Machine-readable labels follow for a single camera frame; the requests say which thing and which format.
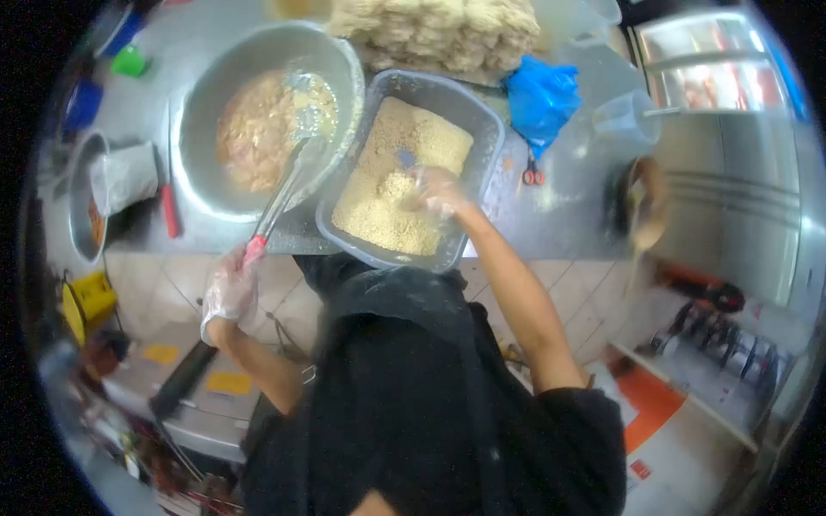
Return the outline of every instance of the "metal bowl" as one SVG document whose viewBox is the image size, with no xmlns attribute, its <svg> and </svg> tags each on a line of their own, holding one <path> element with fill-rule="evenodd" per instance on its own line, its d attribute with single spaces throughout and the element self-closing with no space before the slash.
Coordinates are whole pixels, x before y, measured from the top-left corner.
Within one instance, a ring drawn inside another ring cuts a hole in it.
<svg viewBox="0 0 826 516">
<path fill-rule="evenodd" d="M 303 173 L 287 208 L 318 190 L 349 149 L 364 103 L 364 74 L 353 47 L 308 21 L 285 21 L 258 30 L 223 54 L 198 79 L 173 127 L 174 160 L 184 194 L 202 211 L 222 220 L 255 222 L 271 192 L 242 192 L 216 161 L 218 120 L 227 102 L 250 80 L 271 70 L 319 74 L 335 95 L 339 121 L 316 173 Z"/>
<path fill-rule="evenodd" d="M 92 200 L 89 169 L 94 160 L 104 154 L 109 154 L 109 143 L 102 133 L 92 131 L 80 142 L 69 162 L 72 171 L 69 179 L 69 234 L 74 249 L 91 264 L 100 258 L 109 232 L 109 217 L 103 217 L 103 238 L 97 245 L 92 238 L 92 222 L 88 213 Z"/>
</svg>

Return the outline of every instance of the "yellow label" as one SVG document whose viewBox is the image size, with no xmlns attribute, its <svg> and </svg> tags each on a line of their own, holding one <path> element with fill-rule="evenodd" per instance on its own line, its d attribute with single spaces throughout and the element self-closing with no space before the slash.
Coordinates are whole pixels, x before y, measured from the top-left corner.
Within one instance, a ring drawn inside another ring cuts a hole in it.
<svg viewBox="0 0 826 516">
<path fill-rule="evenodd" d="M 157 362 L 162 366 L 165 366 L 175 362 L 175 358 L 178 358 L 178 348 L 175 348 L 174 346 L 166 346 L 164 344 L 150 344 L 144 348 L 144 352 L 141 356 L 147 360 L 151 360 L 152 362 Z"/>
<path fill-rule="evenodd" d="M 206 379 L 208 391 L 226 392 L 232 395 L 249 394 L 253 379 L 243 372 L 215 371 Z"/>
</svg>

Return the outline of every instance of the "red sign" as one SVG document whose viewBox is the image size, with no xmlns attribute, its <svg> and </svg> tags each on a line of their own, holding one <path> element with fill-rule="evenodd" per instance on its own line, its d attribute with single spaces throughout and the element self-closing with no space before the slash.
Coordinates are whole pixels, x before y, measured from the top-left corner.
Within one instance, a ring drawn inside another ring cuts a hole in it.
<svg viewBox="0 0 826 516">
<path fill-rule="evenodd" d="M 648 466 L 646 466 L 645 463 L 639 459 L 631 465 L 631 471 L 636 473 L 642 480 L 645 480 L 651 476 L 651 470 L 649 470 Z"/>
</svg>

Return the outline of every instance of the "gray plastic tray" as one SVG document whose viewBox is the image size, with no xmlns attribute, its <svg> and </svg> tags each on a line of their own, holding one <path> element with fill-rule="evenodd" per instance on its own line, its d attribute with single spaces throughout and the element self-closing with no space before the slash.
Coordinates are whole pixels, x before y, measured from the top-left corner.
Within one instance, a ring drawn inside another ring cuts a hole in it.
<svg viewBox="0 0 826 516">
<path fill-rule="evenodd" d="M 413 265 L 444 272 L 458 265 L 468 235 L 453 221 L 444 227 L 433 256 L 391 251 L 340 230 L 333 225 L 333 209 L 358 164 L 367 136 L 373 128 L 378 107 L 385 97 L 395 97 L 413 106 L 432 111 L 473 136 L 473 146 L 465 160 L 462 184 L 465 193 L 481 202 L 491 180 L 496 159 L 505 139 L 499 116 L 460 84 L 427 73 L 386 70 L 377 75 L 368 89 L 362 119 L 350 151 L 328 177 L 316 208 L 318 230 L 347 253 L 375 268 Z"/>
</svg>

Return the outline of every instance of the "orange sticker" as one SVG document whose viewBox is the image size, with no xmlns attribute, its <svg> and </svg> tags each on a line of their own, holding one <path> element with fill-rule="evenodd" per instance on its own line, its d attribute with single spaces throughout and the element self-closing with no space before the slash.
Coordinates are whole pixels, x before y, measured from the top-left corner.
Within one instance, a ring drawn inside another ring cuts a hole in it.
<svg viewBox="0 0 826 516">
<path fill-rule="evenodd" d="M 249 394 L 253 379 L 243 372 L 215 371 L 206 379 L 208 391 L 225 392 L 232 395 Z"/>
<path fill-rule="evenodd" d="M 150 344 L 144 348 L 141 356 L 147 360 L 166 366 L 175 362 L 175 358 L 178 358 L 178 348 L 164 344 Z"/>
<path fill-rule="evenodd" d="M 631 471 L 636 473 L 637 476 L 642 480 L 645 480 L 651 476 L 651 470 L 648 469 L 648 466 L 645 465 L 645 462 L 642 462 L 639 459 L 637 461 L 634 461 L 634 464 L 631 465 Z"/>
</svg>

